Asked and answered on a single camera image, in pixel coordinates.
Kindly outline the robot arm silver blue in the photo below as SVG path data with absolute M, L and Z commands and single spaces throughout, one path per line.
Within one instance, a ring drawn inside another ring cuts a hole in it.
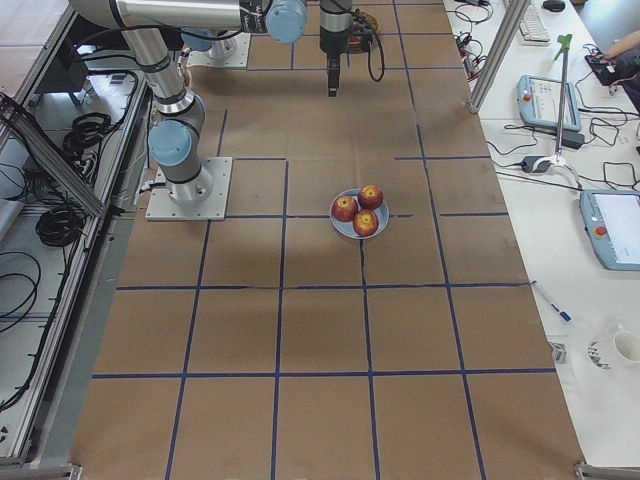
M 147 145 L 164 186 L 149 201 L 153 220 L 221 220 L 233 161 L 197 153 L 205 105 L 180 75 L 162 37 L 176 29 L 214 50 L 223 33 L 268 34 L 282 44 L 303 35 L 304 1 L 74 1 L 84 19 L 122 34 L 153 92 L 160 115 Z
M 220 32 L 206 29 L 183 28 L 181 38 L 191 51 L 205 52 L 211 58 L 227 58 L 236 49 L 236 37 L 241 31 Z M 377 20 L 356 9 L 352 13 L 352 27 L 348 31 L 349 38 L 343 45 L 342 53 L 360 54 L 370 52 L 372 44 L 381 45 L 378 38 Z

